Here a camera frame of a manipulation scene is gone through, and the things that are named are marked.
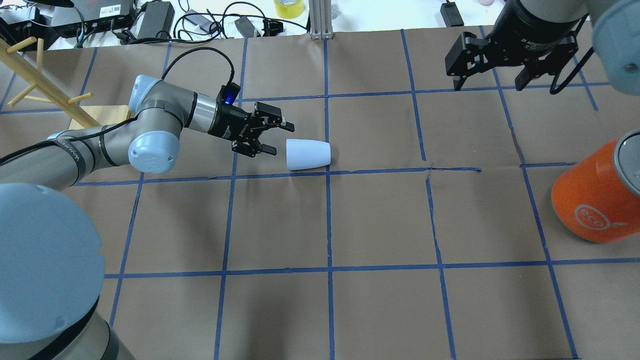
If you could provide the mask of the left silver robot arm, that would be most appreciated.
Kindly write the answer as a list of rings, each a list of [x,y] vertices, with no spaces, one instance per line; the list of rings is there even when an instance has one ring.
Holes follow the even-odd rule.
[[[246,157],[276,155],[263,132],[293,132],[282,111],[235,106],[231,82],[211,97],[139,75],[118,124],[66,130],[1,159],[1,358],[133,360],[100,314],[106,261],[94,221],[67,191],[98,170],[161,174],[178,162],[183,130],[231,142]]]

